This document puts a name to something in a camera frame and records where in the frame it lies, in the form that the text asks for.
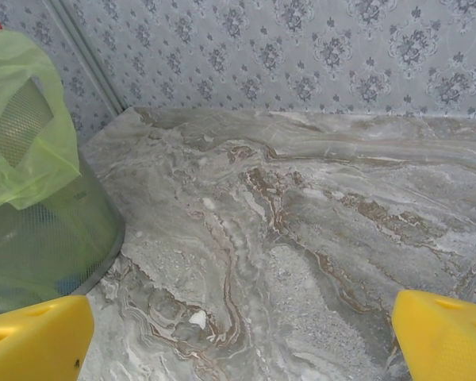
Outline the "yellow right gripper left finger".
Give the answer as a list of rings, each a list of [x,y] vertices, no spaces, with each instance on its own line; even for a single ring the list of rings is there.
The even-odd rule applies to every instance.
[[[76,380],[93,333],[84,295],[0,314],[0,380]]]

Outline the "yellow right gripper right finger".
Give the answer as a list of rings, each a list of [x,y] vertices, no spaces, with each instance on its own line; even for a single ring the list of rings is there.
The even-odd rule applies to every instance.
[[[476,380],[476,304],[404,290],[392,324],[412,379]]]

